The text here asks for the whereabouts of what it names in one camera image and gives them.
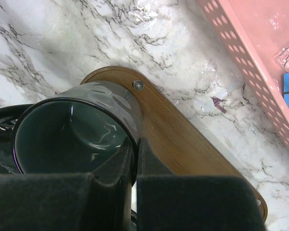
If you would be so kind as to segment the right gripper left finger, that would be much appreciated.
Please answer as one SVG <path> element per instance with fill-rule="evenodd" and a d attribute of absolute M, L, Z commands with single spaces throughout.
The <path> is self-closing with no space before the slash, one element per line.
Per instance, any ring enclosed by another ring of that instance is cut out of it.
<path fill-rule="evenodd" d="M 0 231 L 128 231 L 132 146 L 93 173 L 0 174 Z"/>

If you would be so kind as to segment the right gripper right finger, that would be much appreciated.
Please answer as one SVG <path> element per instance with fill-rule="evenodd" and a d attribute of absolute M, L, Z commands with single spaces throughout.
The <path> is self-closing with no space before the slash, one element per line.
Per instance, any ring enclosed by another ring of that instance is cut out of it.
<path fill-rule="evenodd" d="M 141 138 L 137 174 L 140 231 L 263 231 L 248 183 L 233 176 L 179 176 Z"/>

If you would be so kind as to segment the brown wooden oval tray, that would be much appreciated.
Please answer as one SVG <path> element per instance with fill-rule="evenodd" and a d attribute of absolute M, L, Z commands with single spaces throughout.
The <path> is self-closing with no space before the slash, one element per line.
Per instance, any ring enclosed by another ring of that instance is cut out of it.
<path fill-rule="evenodd" d="M 98 80 L 117 83 L 135 97 L 142 111 L 143 136 L 174 173 L 242 177 L 146 76 L 127 67 L 107 66 L 94 70 L 81 83 Z"/>

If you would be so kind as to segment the dark green mug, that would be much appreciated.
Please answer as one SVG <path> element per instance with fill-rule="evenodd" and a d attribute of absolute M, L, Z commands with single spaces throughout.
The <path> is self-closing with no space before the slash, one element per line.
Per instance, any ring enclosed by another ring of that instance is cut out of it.
<path fill-rule="evenodd" d="M 128 138 L 137 167 L 143 129 L 140 105 L 123 86 L 98 80 L 35 104 L 0 108 L 0 142 L 18 172 L 95 171 Z"/>

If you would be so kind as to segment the pink plastic basket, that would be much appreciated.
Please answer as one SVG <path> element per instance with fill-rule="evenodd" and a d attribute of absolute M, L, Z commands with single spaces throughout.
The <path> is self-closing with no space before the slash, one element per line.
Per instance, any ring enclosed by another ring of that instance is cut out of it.
<path fill-rule="evenodd" d="M 289 0 L 201 0 L 199 5 L 289 151 Z"/>

